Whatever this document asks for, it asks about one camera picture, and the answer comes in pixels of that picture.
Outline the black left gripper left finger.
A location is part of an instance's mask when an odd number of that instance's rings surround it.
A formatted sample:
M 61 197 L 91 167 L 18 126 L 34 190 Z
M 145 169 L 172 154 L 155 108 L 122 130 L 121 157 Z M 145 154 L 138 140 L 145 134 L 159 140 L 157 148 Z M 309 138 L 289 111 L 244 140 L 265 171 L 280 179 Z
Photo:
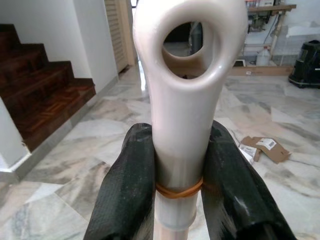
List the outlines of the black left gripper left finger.
M 136 123 L 105 175 L 84 234 L 85 240 L 154 238 L 156 163 L 152 126 Z

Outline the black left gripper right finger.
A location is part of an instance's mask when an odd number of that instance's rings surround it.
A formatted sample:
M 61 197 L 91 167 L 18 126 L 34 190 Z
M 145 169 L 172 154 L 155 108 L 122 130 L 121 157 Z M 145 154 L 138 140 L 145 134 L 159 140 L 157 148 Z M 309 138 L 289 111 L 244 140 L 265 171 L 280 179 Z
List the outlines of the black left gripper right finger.
M 296 239 L 263 179 L 216 120 L 205 155 L 201 197 L 211 240 Z

